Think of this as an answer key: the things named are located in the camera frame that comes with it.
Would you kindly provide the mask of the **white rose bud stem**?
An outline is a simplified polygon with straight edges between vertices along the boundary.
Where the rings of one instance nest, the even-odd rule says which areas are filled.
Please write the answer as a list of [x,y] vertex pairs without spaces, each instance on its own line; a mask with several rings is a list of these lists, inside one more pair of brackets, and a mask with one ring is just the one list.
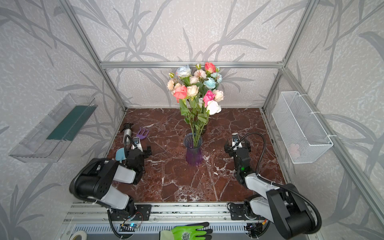
[[219,113],[221,110],[222,110],[221,106],[215,100],[208,101],[208,104],[206,107],[205,107],[205,104],[202,105],[202,108],[197,115],[198,121],[196,125],[195,145],[198,143],[201,137],[199,120],[204,121],[205,119],[207,119],[209,121],[210,116]]

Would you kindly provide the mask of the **magenta pink rose stem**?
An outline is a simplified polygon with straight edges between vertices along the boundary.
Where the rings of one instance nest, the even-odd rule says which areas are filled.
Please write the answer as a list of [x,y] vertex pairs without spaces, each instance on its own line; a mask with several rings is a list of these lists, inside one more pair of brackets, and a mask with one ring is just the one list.
[[209,110],[207,110],[208,102],[214,100],[215,96],[216,95],[211,90],[208,90],[204,95],[204,97],[196,100],[197,102],[197,107],[195,110],[196,120],[194,122],[194,127],[195,127],[194,147],[195,148],[199,145],[199,139],[201,137],[203,129],[209,122]]

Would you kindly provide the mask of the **blue purple glass vase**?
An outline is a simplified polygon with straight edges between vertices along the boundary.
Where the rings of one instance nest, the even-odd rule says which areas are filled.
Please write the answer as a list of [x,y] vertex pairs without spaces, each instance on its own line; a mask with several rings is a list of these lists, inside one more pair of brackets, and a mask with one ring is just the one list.
[[203,140],[200,137],[198,143],[194,145],[194,134],[189,133],[184,138],[184,146],[187,149],[186,152],[186,161],[191,166],[197,167],[203,162],[203,154],[202,154],[202,144]]

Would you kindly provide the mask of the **peach rose stem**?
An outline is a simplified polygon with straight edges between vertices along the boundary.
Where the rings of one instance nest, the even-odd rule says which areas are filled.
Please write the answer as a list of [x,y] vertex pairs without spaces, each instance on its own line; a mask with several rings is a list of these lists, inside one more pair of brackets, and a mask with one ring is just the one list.
[[167,88],[169,91],[175,91],[177,88],[181,87],[183,84],[181,84],[178,80],[176,79],[170,79],[167,83]]

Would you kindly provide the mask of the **light blue flower stem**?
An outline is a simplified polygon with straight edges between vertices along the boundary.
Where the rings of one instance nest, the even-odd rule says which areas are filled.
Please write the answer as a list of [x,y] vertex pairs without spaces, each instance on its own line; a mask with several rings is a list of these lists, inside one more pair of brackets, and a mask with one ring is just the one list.
[[215,90],[218,88],[219,84],[222,82],[223,78],[222,75],[219,73],[212,73],[207,78],[207,80],[204,80],[203,84],[210,90]]

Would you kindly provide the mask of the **white blue rose stem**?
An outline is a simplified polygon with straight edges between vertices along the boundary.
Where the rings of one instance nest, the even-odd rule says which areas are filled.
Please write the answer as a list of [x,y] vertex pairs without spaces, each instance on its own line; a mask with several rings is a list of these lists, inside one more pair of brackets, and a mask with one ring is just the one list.
[[190,78],[192,70],[189,65],[182,66],[176,70],[177,83],[190,87],[192,85]]

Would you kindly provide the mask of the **pink red rose stem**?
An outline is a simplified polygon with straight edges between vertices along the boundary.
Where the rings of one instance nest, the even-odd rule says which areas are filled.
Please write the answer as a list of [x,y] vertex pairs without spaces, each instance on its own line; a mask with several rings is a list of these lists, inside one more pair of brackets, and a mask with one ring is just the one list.
[[208,78],[210,74],[216,73],[216,66],[213,63],[205,63],[205,72]]

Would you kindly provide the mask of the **red glass vase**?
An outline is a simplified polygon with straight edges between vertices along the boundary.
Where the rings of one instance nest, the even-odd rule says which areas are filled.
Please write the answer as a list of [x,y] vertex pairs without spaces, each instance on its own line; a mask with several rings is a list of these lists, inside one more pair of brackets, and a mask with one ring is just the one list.
[[200,122],[200,134],[202,135],[206,131],[206,125],[208,124],[208,120],[205,119],[204,121],[199,120]]

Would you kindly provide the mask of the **cream white rose stem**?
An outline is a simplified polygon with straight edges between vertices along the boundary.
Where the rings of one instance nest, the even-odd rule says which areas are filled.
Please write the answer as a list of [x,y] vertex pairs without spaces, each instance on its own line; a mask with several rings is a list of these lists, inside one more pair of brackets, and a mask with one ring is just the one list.
[[215,95],[214,100],[216,102],[221,102],[224,99],[224,92],[220,90],[214,90],[213,94]]

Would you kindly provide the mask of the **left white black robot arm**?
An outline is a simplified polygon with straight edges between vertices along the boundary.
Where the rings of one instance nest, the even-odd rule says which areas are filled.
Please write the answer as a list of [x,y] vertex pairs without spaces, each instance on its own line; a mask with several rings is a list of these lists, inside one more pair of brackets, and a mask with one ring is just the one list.
[[144,150],[138,137],[125,136],[125,163],[111,159],[92,159],[70,183],[70,193],[77,199],[97,203],[108,210],[136,213],[134,199],[112,186],[113,182],[136,185],[145,173],[145,159],[152,155]]

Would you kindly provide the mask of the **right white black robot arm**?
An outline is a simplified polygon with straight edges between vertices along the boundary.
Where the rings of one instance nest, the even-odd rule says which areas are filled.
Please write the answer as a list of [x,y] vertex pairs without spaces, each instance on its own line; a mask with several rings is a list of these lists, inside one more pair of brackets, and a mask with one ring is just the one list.
[[322,227],[322,217],[315,205],[301,195],[293,184],[278,184],[261,176],[251,167],[251,145],[245,137],[232,134],[225,152],[234,159],[238,183],[256,193],[244,202],[248,218],[263,217],[272,222],[288,240],[300,234],[314,234]]

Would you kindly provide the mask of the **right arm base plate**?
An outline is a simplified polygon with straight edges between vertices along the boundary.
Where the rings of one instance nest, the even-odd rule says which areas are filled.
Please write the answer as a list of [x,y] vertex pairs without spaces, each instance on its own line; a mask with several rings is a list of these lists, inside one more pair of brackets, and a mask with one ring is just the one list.
[[248,220],[245,214],[244,203],[240,203],[240,204],[227,203],[227,209],[231,215],[231,220],[233,221]]

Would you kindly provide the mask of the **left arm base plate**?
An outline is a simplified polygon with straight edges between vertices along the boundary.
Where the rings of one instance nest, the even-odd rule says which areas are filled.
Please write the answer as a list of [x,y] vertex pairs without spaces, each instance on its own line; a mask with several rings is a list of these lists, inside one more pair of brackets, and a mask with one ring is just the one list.
[[151,214],[152,205],[138,204],[134,207],[130,206],[126,210],[112,209],[110,213],[111,221],[148,221]]

